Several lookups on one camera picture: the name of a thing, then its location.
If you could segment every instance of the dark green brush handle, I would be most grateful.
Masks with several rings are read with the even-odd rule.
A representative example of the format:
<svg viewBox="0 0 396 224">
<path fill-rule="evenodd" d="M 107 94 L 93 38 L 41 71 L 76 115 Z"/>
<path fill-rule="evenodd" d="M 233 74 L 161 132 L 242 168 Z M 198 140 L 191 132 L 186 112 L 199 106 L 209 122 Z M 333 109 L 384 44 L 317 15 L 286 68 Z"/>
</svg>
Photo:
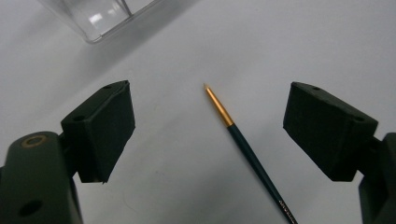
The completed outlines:
<svg viewBox="0 0 396 224">
<path fill-rule="evenodd" d="M 264 186 L 269 191 L 270 195 L 275 200 L 276 205 L 282 211 L 282 214 L 285 216 L 285 218 L 288 220 L 290 224 L 297 224 L 296 219 L 294 218 L 289 208 L 286 206 L 279 192 L 277 192 L 275 185 L 271 181 L 268 174 L 265 172 L 264 168 L 262 167 L 262 164 L 260 163 L 259 159 L 257 159 L 256 155 L 254 154 L 253 150 L 251 149 L 244 135 L 241 134 L 241 132 L 239 131 L 239 129 L 236 127 L 235 124 L 227 127 L 227 129 L 230 132 L 231 136 L 233 137 L 235 143 L 241 149 L 242 153 L 244 154 L 251 168 L 253 168 L 256 175 L 259 177 L 259 179 L 262 181 Z"/>
</svg>

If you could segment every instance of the gold ferrule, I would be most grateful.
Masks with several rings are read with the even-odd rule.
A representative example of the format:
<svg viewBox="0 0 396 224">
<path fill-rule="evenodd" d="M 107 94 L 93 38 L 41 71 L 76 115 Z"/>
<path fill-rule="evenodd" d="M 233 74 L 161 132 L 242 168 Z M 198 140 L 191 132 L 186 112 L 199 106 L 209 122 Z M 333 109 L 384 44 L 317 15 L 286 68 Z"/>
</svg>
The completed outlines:
<svg viewBox="0 0 396 224">
<path fill-rule="evenodd" d="M 224 106 L 221 104 L 219 99 L 216 97 L 215 93 L 213 93 L 213 91 L 210 90 L 209 86 L 207 86 L 206 84 L 204 85 L 204 87 L 205 87 L 207 95 L 212 100 L 213 105 L 218 110 L 220 117 L 223 120 L 225 126 L 230 127 L 231 125 L 233 125 L 233 120 L 231 119 L 230 115 L 228 114 L 228 112 L 224 108 Z"/>
</svg>

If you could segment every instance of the white surface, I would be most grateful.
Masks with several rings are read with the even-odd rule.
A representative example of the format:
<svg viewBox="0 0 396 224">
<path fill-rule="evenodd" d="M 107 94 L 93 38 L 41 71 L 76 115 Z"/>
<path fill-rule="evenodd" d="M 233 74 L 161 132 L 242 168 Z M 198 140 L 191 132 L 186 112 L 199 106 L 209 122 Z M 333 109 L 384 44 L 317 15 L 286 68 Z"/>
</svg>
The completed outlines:
<svg viewBox="0 0 396 224">
<path fill-rule="evenodd" d="M 396 2 L 168 0 L 90 46 L 36 1 L 0 3 L 0 162 L 108 83 L 131 82 L 136 129 L 107 184 L 79 184 L 85 223 L 285 223 L 206 99 L 228 108 L 300 223 L 361 223 L 282 129 L 290 83 L 396 130 Z"/>
</svg>

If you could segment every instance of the screw hole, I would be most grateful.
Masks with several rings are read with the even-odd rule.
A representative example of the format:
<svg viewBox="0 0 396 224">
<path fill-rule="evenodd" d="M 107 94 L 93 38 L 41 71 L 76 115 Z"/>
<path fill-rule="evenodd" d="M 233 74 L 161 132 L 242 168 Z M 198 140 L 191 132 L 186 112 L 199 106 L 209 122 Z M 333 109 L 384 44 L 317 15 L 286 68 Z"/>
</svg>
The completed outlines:
<svg viewBox="0 0 396 224">
<path fill-rule="evenodd" d="M 33 200 L 27 204 L 25 204 L 21 209 L 20 209 L 20 217 L 29 217 L 30 215 L 36 213 L 38 210 L 40 210 L 41 206 L 43 205 L 43 202 L 39 200 Z"/>
<path fill-rule="evenodd" d="M 356 117 L 355 120 L 356 120 L 356 121 L 359 121 L 359 122 L 362 122 L 362 121 L 364 121 L 364 118 Z"/>
<path fill-rule="evenodd" d="M 23 140 L 23 142 L 21 143 L 22 147 L 38 147 L 41 144 L 43 144 L 45 141 L 47 140 L 47 136 L 46 135 L 35 135 L 29 138 L 26 138 L 25 140 Z"/>
<path fill-rule="evenodd" d="M 82 121 L 84 119 L 85 119 L 84 116 L 77 116 L 77 117 L 73 118 L 73 121 Z"/>
</svg>

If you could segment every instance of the black mount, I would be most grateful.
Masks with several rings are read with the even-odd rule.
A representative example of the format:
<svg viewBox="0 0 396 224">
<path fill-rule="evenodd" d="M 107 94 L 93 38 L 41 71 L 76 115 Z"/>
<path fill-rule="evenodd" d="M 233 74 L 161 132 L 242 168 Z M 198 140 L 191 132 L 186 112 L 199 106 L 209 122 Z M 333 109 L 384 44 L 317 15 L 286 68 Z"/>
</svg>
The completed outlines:
<svg viewBox="0 0 396 224">
<path fill-rule="evenodd" d="M 359 170 L 364 224 L 396 223 L 396 133 L 374 138 L 378 122 L 328 92 L 291 83 L 284 129 L 332 181 Z"/>
<path fill-rule="evenodd" d="M 128 81 L 97 91 L 62 120 L 64 133 L 15 141 L 0 172 L 0 223 L 82 223 L 73 175 L 107 182 L 134 131 Z"/>
</svg>

